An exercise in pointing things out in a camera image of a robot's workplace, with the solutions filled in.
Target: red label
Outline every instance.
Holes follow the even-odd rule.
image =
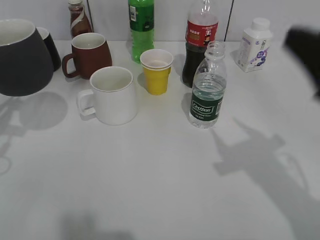
[[[200,26],[188,21],[186,41],[198,47],[206,47],[216,38],[218,23],[210,26]]]

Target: green label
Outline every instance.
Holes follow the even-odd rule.
[[[148,32],[155,27],[155,5],[129,5],[130,28],[137,32]]]
[[[192,94],[190,113],[196,119],[209,122],[219,117],[223,97],[219,100],[207,101]]]

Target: stacked cups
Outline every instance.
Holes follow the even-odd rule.
[[[141,55],[140,62],[143,66],[146,87],[151,95],[167,92],[173,61],[174,56],[162,49],[151,49]]]

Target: brown bottle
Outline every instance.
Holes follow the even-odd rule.
[[[71,13],[71,36],[72,38],[85,33],[92,33],[92,28],[85,12],[83,0],[69,0]]]

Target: brown mug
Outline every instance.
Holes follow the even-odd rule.
[[[68,73],[67,63],[73,59],[75,71]],[[90,79],[99,69],[112,66],[112,58],[106,38],[90,32],[76,36],[72,40],[72,53],[62,59],[63,74],[67,78],[81,76]]]

